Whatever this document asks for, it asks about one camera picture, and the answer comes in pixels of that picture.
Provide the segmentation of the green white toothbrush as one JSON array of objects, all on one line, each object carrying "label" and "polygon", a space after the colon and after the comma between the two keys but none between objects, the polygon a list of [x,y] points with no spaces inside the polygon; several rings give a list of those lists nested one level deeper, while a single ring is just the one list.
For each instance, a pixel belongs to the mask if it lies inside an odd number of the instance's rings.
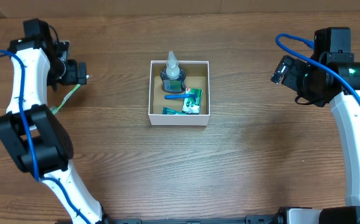
[{"label": "green white toothbrush", "polygon": [[50,108],[50,111],[56,115],[60,109],[66,104],[66,102],[70,99],[70,97],[81,87],[82,85],[81,84],[77,84],[74,86],[73,89],[71,89],[63,98],[61,104],[59,106],[52,106]]}]

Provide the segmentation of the blue pump bottle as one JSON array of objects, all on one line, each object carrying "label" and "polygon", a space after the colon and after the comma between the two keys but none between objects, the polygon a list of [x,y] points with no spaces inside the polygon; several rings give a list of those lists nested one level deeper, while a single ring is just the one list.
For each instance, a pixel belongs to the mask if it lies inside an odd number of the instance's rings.
[{"label": "blue pump bottle", "polygon": [[186,72],[179,67],[179,62],[173,51],[169,51],[166,68],[161,70],[160,77],[163,91],[168,93],[183,93],[186,89]]}]

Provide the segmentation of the teal toothpaste tube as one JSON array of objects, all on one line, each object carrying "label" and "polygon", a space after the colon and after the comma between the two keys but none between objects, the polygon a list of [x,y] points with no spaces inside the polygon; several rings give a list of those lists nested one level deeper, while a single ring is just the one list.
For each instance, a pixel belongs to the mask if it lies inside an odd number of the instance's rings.
[{"label": "teal toothpaste tube", "polygon": [[185,115],[185,113],[181,111],[177,111],[171,108],[164,107],[162,110],[162,114],[171,114],[171,115]]}]

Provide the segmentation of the blue disposable razor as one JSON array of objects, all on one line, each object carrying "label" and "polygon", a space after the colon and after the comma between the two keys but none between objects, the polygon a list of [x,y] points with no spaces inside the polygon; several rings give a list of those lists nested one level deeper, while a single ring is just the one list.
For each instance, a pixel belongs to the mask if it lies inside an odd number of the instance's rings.
[{"label": "blue disposable razor", "polygon": [[197,103],[198,98],[201,97],[201,94],[199,92],[190,91],[185,94],[177,94],[177,95],[165,95],[165,100],[179,100],[179,99],[186,99],[190,98],[193,102]]}]

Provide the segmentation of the green soap packet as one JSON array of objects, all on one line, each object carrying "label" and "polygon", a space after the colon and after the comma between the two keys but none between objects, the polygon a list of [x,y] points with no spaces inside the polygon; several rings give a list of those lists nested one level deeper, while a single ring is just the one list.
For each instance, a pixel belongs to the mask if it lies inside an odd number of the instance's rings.
[{"label": "green soap packet", "polygon": [[182,112],[186,114],[199,114],[202,103],[202,89],[186,88],[185,94],[190,96],[185,98],[182,105]]}]

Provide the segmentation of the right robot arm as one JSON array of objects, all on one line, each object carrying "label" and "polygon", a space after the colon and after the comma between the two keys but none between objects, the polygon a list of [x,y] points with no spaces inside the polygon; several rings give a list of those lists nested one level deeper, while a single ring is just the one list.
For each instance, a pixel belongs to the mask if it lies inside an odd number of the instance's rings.
[{"label": "right robot arm", "polygon": [[281,207],[269,223],[360,223],[360,62],[351,51],[348,27],[315,31],[313,40],[281,33],[276,44],[286,55],[271,81],[296,92],[304,106],[330,106],[338,128],[346,174],[345,204],[313,209]]}]

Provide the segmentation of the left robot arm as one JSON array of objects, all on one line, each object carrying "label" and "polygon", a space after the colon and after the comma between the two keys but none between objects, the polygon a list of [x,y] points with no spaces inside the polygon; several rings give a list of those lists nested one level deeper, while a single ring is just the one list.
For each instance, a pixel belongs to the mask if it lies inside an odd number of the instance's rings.
[{"label": "left robot arm", "polygon": [[47,87],[85,85],[87,66],[68,58],[70,42],[59,40],[47,22],[31,19],[23,27],[25,36],[0,50],[14,69],[11,100],[0,116],[0,140],[20,171],[53,191],[72,223],[110,223],[75,168],[68,132],[47,105]]}]

